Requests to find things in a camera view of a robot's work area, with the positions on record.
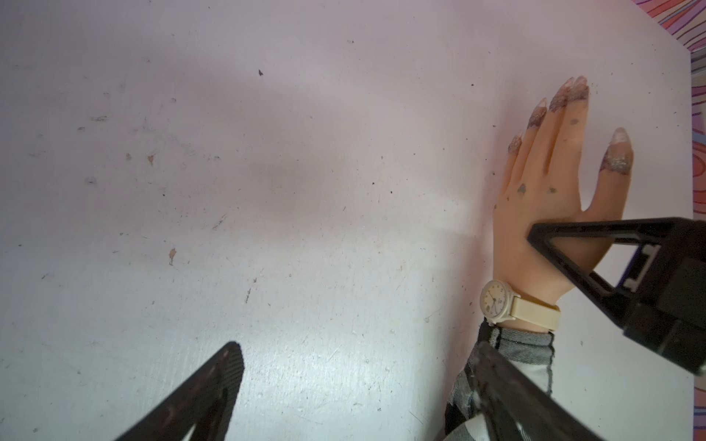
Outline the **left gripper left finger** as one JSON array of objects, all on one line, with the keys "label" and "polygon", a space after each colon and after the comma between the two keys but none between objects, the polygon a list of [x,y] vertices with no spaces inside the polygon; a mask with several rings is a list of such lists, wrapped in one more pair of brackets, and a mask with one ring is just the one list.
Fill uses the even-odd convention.
[{"label": "left gripper left finger", "polygon": [[224,440],[244,377],[240,345],[225,344],[121,440]]}]

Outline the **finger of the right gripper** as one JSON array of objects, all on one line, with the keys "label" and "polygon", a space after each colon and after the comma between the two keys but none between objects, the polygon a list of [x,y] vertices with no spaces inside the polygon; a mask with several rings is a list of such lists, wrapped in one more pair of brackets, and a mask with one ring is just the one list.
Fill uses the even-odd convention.
[{"label": "finger of the right gripper", "polygon": [[[537,223],[528,242],[615,325],[680,319],[668,295],[681,265],[680,218]],[[614,244],[635,247],[616,286],[596,272]]]}]

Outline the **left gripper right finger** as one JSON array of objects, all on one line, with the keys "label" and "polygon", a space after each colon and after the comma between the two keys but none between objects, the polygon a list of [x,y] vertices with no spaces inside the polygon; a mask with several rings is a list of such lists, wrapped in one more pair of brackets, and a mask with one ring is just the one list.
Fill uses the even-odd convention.
[{"label": "left gripper right finger", "polygon": [[600,441],[489,343],[477,345],[469,368],[491,440]]}]

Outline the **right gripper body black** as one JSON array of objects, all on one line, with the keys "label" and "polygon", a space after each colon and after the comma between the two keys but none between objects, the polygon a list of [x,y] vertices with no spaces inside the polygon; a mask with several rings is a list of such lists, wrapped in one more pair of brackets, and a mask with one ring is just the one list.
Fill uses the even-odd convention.
[{"label": "right gripper body black", "polygon": [[694,375],[705,373],[705,222],[663,220],[636,240],[623,278],[623,335]]}]

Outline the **mannequin hand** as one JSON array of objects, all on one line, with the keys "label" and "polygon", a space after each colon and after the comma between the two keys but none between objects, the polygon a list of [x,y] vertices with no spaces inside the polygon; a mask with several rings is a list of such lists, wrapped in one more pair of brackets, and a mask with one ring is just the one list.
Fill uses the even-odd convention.
[{"label": "mannequin hand", "polygon": [[[617,129],[599,167],[592,202],[581,205],[579,168],[586,134],[590,87],[586,77],[568,79],[552,99],[543,99],[526,130],[507,148],[507,161],[493,212],[493,279],[523,298],[557,307],[573,288],[528,242],[533,225],[621,220],[629,193],[634,149]],[[538,334],[551,331],[521,321],[499,326]]]}]

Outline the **plaid sleeve mannequin forearm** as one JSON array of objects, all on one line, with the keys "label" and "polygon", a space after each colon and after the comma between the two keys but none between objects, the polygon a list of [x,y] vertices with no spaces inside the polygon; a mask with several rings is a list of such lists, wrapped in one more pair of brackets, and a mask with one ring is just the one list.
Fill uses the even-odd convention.
[{"label": "plaid sleeve mannequin forearm", "polygon": [[[484,321],[476,342],[488,343],[511,362],[525,377],[547,395],[552,394],[555,336],[508,329]],[[470,368],[457,375],[445,409],[444,432],[447,440],[487,440],[485,418],[478,410],[477,393],[472,386]]]}]

